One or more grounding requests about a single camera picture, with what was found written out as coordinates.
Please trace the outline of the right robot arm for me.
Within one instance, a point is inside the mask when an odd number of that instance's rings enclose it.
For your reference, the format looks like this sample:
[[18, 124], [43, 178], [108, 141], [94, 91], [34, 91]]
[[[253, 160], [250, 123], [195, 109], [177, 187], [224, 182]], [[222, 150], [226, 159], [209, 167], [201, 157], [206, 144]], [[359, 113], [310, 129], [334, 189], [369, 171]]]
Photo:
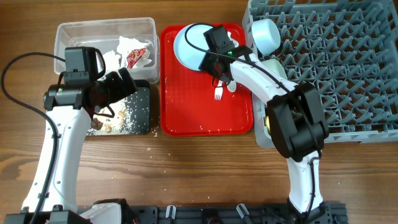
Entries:
[[313, 215], [323, 203], [318, 167], [329, 135], [316, 88], [275, 74], [250, 48], [235, 46], [222, 25], [208, 26], [203, 36], [199, 69], [227, 84], [245, 86], [266, 104], [272, 142], [288, 162], [289, 202], [297, 215]]

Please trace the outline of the white plastic fork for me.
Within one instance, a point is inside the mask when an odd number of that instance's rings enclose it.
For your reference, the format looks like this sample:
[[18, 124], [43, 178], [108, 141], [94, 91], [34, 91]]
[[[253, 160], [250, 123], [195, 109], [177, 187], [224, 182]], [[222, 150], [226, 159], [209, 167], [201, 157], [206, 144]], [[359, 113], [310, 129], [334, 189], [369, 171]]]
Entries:
[[219, 80], [215, 87], [215, 100], [221, 100], [223, 96], [223, 81]]

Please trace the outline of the white napkin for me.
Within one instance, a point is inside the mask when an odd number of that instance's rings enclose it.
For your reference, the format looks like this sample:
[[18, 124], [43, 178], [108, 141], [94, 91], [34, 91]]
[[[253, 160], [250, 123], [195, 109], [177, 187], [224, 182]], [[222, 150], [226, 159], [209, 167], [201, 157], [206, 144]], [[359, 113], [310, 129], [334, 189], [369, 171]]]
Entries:
[[106, 73], [119, 70], [121, 67], [121, 55], [111, 50], [103, 54]]
[[119, 37], [119, 45], [117, 46], [117, 53], [121, 55], [121, 67], [127, 68], [126, 57], [134, 49], [146, 48], [146, 53], [141, 57], [141, 59], [132, 68], [142, 68], [149, 65], [152, 59], [149, 58], [150, 50], [149, 47], [152, 44], [150, 42], [140, 42], [138, 39], [130, 39], [127, 37]]

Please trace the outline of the light blue plate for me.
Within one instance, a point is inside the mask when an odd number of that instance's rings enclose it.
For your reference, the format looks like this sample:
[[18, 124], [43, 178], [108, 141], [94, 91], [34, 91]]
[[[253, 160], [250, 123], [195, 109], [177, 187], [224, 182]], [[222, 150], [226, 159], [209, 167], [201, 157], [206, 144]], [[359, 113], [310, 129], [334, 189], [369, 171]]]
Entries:
[[[193, 48], [185, 40], [185, 33], [190, 26], [191, 24], [185, 26], [182, 30], [178, 32], [174, 40], [174, 53], [177, 60], [184, 67], [187, 67], [190, 70], [200, 71], [199, 65], [203, 60], [205, 53]], [[210, 29], [211, 26], [209, 25], [195, 25], [187, 32], [187, 39], [194, 46], [199, 47], [203, 50], [209, 50], [208, 44], [203, 34]]]

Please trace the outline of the yellow cup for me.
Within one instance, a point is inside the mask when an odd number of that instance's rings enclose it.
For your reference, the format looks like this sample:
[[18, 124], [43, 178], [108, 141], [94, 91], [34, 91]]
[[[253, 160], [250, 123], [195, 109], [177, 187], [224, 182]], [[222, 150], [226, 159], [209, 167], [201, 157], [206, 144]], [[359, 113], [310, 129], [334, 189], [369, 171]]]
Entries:
[[271, 134], [271, 127], [270, 127], [270, 121], [269, 121], [269, 117], [268, 116], [265, 116], [265, 118], [264, 118], [264, 126], [267, 129], [268, 135], [270, 135]]

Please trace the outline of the red snack wrapper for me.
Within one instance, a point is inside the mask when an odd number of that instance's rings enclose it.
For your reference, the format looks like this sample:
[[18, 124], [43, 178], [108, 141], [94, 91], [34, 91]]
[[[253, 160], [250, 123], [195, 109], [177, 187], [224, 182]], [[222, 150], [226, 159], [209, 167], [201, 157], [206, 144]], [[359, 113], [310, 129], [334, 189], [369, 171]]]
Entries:
[[127, 68], [132, 68], [146, 53], [146, 48], [143, 49], [134, 49], [127, 55]]

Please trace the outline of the light blue bowl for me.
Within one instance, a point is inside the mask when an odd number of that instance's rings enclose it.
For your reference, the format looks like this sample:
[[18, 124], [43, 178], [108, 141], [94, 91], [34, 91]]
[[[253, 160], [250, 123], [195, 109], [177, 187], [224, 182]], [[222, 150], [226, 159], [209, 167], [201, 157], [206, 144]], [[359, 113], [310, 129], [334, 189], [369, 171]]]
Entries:
[[263, 19], [252, 23], [254, 43], [263, 56], [276, 51], [281, 42], [279, 30], [271, 19]]

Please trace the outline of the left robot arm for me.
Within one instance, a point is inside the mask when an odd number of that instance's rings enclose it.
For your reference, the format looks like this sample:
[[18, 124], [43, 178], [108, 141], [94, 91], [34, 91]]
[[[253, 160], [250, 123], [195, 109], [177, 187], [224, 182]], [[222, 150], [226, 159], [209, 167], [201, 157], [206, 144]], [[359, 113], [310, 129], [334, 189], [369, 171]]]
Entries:
[[123, 198], [99, 200], [83, 213], [76, 205], [76, 180], [81, 151], [96, 110], [109, 108], [137, 91], [125, 68], [106, 73], [101, 52], [94, 47], [68, 47], [66, 70], [44, 94], [45, 111], [11, 101], [46, 120], [44, 143], [33, 184], [19, 213], [5, 223], [137, 223]]

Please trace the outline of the green bowl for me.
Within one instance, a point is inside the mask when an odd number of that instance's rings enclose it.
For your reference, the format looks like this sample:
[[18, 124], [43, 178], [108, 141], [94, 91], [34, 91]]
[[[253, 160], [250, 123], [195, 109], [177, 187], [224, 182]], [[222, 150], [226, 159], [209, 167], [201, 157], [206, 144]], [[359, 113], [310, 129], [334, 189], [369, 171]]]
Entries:
[[287, 79], [284, 68], [281, 63], [276, 59], [269, 59], [262, 62], [262, 64], [268, 68], [269, 73], [273, 72], [281, 78]]

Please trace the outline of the white plastic spoon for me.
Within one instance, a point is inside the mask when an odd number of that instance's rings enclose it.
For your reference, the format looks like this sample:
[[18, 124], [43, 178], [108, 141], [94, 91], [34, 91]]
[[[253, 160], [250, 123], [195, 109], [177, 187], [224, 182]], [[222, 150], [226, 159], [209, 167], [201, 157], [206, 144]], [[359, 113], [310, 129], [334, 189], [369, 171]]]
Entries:
[[229, 92], [234, 93], [237, 89], [237, 83], [234, 80], [232, 80], [227, 84], [226, 87]]

